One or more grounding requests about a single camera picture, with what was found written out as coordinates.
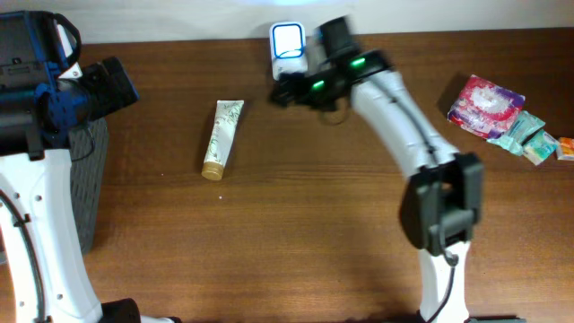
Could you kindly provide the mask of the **white Pantene tube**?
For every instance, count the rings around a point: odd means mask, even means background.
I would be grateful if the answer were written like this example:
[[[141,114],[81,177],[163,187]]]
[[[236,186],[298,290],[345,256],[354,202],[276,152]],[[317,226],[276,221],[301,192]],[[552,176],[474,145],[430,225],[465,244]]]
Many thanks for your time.
[[[222,179],[244,103],[243,100],[217,101],[213,130],[202,168],[204,178]]]

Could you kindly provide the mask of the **red purple pad package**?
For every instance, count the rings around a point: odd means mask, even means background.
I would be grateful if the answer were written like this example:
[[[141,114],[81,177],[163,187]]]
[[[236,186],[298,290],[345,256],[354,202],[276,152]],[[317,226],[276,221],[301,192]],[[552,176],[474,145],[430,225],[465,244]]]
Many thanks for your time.
[[[447,118],[483,139],[498,139],[517,119],[526,97],[472,74]]]

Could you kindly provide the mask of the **teal wet wipes pack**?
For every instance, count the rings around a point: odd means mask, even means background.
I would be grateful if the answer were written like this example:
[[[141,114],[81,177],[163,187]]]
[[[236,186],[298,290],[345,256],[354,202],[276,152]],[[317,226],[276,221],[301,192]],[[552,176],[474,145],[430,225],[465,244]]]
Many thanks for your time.
[[[524,151],[524,141],[544,126],[545,122],[540,118],[522,110],[507,132],[499,138],[488,139],[487,142],[495,144],[516,156],[521,156]]]

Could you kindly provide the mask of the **green tissue pack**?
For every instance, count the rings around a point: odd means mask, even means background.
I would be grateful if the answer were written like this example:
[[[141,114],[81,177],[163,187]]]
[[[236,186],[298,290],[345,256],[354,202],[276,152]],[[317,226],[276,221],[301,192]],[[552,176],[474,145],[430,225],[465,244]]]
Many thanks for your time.
[[[555,152],[558,145],[554,137],[540,130],[524,145],[523,155],[534,165],[539,165]]]

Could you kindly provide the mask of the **orange tissue pack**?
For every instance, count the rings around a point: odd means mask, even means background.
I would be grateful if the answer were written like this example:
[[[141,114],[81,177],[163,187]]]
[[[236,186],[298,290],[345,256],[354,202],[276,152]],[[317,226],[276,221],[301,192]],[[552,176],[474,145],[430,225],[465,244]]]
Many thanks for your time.
[[[574,161],[574,139],[560,137],[556,149],[556,157],[559,161]]]

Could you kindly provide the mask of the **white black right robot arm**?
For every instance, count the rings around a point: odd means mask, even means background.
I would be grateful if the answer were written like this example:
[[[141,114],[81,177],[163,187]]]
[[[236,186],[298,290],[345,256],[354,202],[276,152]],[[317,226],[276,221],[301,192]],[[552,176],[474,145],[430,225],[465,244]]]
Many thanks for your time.
[[[271,100],[333,111],[346,98],[373,129],[406,180],[399,209],[404,235],[417,249],[422,273],[418,322],[469,322],[465,263],[481,220],[483,165],[461,153],[430,123],[380,50],[366,51],[344,17],[319,26],[325,54],[316,71],[307,59],[305,29],[277,22],[269,29]]]

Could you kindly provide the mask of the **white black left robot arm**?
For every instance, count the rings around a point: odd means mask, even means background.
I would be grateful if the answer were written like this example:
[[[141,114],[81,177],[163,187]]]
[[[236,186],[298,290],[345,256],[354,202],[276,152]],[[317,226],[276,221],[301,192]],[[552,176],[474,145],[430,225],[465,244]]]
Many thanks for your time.
[[[130,298],[101,302],[83,263],[69,133],[138,101],[116,57],[80,69],[64,15],[1,16],[1,233],[20,322],[142,322]]]

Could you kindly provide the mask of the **white barcode scanner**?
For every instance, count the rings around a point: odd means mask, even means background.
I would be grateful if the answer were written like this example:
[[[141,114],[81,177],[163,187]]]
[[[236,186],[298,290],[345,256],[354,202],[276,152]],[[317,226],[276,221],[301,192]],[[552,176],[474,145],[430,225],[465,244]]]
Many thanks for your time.
[[[306,73],[306,32],[300,22],[277,22],[269,29],[272,75]]]

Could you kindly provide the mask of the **dark grey plastic basket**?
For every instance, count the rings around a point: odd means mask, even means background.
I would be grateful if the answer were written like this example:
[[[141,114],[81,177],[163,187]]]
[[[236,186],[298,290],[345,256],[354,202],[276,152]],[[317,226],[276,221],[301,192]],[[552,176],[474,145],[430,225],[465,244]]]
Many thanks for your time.
[[[94,241],[100,189],[109,146],[108,124],[104,118],[90,123],[87,130],[69,134],[73,160],[71,194],[74,220],[81,252],[87,254]]]

